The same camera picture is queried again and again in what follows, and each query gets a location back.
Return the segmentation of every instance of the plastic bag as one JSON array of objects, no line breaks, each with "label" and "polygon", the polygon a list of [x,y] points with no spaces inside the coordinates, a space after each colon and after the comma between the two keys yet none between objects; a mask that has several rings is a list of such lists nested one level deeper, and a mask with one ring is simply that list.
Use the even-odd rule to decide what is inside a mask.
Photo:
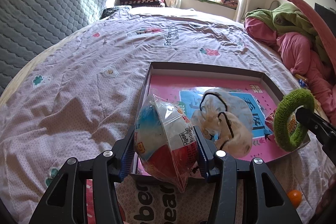
[{"label": "plastic bag", "polygon": [[147,173],[184,192],[198,150],[193,125],[180,107],[149,95],[136,121],[134,149]]},{"label": "plastic bag", "polygon": [[253,115],[247,103],[221,88],[207,90],[191,122],[217,149],[235,158],[246,156],[252,148]]},{"label": "plastic bag", "polygon": [[[265,119],[265,124],[268,126],[269,129],[272,130],[272,132],[274,132],[273,129],[273,124],[274,124],[274,116],[275,116],[275,112],[277,109],[273,110]],[[296,121],[295,118],[295,113],[296,110],[289,116],[288,120],[287,120],[287,131],[289,135],[292,135],[298,125],[298,122]]]}]

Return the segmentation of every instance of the window sill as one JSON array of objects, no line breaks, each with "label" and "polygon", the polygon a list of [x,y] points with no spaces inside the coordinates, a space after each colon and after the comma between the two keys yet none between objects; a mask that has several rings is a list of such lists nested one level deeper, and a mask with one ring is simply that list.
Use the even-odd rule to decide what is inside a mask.
[{"label": "window sill", "polygon": [[219,3],[219,2],[215,2],[215,1],[211,1],[211,0],[198,0],[198,1],[200,1],[200,2],[207,2],[207,3],[210,3],[210,4],[216,4],[216,5],[220,5],[220,6],[232,9],[232,10],[237,10],[237,8],[232,8],[232,7],[224,5],[223,3]]}]

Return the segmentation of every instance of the green knitted ring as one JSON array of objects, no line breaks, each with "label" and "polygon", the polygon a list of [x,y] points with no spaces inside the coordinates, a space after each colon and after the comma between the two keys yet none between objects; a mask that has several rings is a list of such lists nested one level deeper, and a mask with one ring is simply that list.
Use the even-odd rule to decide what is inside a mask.
[{"label": "green knitted ring", "polygon": [[297,149],[308,132],[308,129],[299,123],[294,133],[291,136],[288,134],[288,118],[300,106],[314,111],[314,97],[310,90],[298,89],[284,96],[274,115],[273,129],[275,140],[287,152]]}]

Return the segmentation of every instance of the product label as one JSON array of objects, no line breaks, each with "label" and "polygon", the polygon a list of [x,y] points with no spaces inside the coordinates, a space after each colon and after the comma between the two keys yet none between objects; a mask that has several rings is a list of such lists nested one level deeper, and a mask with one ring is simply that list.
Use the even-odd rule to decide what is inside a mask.
[{"label": "product label", "polygon": [[193,129],[191,127],[186,128],[181,134],[180,134],[181,140],[183,142],[183,145],[190,144],[195,141],[195,136]]}]

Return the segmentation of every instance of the black robotic claw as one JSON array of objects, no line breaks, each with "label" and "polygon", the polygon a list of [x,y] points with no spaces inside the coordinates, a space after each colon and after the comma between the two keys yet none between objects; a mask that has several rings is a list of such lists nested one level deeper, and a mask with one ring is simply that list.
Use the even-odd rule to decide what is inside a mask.
[{"label": "black robotic claw", "polygon": [[[300,107],[295,114],[296,120],[315,134],[317,140],[322,144],[322,150],[336,165],[336,128],[319,115],[310,110]],[[336,195],[324,212],[314,215],[309,224],[335,223],[336,219]]]},{"label": "black robotic claw", "polygon": [[[243,224],[302,223],[285,191],[260,158],[236,160],[194,127],[199,150],[198,165],[216,189],[207,224],[233,224],[236,214],[237,180],[244,182]],[[30,224],[86,224],[86,180],[92,179],[97,224],[122,224],[114,182],[128,175],[132,159],[134,126],[111,150],[95,159],[70,158],[44,193]]]}]

